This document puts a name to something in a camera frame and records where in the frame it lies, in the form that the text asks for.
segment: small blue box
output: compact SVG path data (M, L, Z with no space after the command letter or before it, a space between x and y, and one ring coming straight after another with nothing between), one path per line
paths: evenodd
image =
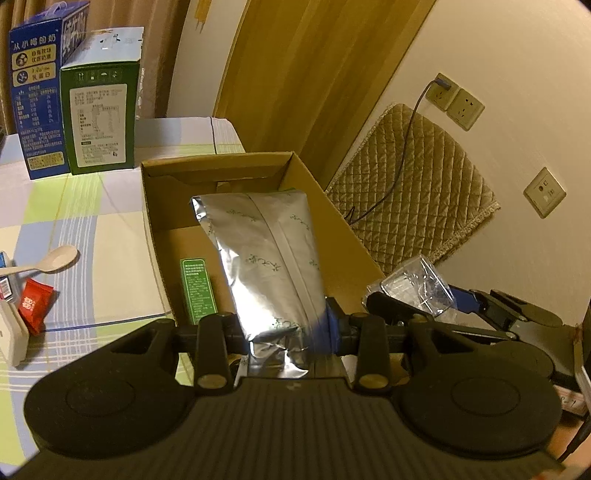
M70 171L60 68L86 37L89 1L59 2L9 33L12 109L31 180Z
M11 267L12 262L8 258L8 255L4 252L0 252L0 268ZM0 277L0 299L11 301L14 297L14 290L8 276Z

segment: clear plastic bag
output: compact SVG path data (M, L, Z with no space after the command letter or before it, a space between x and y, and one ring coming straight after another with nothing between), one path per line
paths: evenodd
M433 264L422 255L406 260L385 279L369 285L367 290L363 305L370 294L381 291L430 313L440 322L455 323L456 299Z

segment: beige quilted cloth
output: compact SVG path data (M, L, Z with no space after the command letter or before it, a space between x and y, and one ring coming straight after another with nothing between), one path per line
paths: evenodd
M389 107L331 182L326 194L343 216L355 206L358 218L390 188L411 113ZM417 113L394 193L352 228L387 275L418 254L435 262L451 253L499 208L463 148Z

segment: round pad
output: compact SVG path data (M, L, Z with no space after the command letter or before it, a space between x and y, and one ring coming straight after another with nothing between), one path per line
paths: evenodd
M40 379L24 413L39 447L108 458L163 438L186 406L185 389L142 355L106 355L98 365L89 355Z
M552 359L543 350L529 343L506 340L494 345L492 350L506 360L532 370L542 377L550 378L554 373Z
M458 455L487 458L543 447L561 415L549 381L481 353L442 355L403 388L400 408L432 442Z

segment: blue part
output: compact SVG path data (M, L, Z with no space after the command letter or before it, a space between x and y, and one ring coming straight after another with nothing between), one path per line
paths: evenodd
M450 286L450 289L456 299L457 310L463 313L478 313L480 311L480 302L471 291L452 286Z
M315 328L312 328L311 334L315 353L332 353L332 339L330 336L330 325L327 313L320 318L318 325Z
M330 350L332 353L336 353L340 349L339 318L330 309L328 303L326 304L326 314L329 321Z
M4 268L4 267L11 267L11 265L8 265L7 258L4 255L4 252L0 252L0 268ZM4 300L10 301L14 297L14 289L12 288L12 284L10 283L10 280L8 279L7 276L0 277L0 282L2 282L4 280L6 280L6 282L8 282L8 291L9 291L8 295L6 297L4 297Z

